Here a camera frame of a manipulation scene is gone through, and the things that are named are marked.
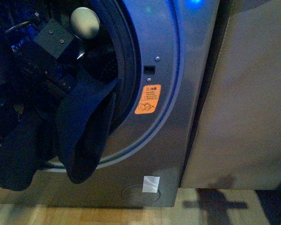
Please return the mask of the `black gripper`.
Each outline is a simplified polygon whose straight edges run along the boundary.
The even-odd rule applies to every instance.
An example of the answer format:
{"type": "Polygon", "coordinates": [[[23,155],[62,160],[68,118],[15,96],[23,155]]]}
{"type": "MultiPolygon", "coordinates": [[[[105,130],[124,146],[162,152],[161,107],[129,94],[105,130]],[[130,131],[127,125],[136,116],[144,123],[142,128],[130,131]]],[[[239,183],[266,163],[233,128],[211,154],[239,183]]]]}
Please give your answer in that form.
{"type": "Polygon", "coordinates": [[[11,28],[0,24],[0,104],[7,101],[54,116],[74,87],[67,71],[74,37],[38,13],[11,28]]]}

